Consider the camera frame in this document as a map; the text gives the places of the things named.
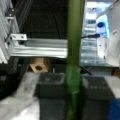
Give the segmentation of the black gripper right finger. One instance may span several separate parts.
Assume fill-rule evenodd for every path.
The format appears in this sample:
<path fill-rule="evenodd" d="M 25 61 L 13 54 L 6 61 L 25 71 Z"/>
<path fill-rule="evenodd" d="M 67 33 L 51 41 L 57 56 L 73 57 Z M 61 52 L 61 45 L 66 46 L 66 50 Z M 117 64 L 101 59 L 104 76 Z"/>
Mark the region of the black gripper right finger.
<path fill-rule="evenodd" d="M 114 97 L 103 77 L 83 76 L 84 108 L 82 120 L 107 120 L 109 103 Z"/>

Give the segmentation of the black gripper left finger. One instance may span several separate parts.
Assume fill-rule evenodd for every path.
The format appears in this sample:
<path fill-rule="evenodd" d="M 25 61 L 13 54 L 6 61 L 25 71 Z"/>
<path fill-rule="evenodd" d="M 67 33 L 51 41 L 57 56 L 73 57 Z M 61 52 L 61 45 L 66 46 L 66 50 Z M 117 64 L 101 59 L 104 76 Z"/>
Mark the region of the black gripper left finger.
<path fill-rule="evenodd" d="M 65 120 L 64 79 L 60 73 L 41 73 L 38 77 L 35 96 L 39 99 L 40 120 Z"/>

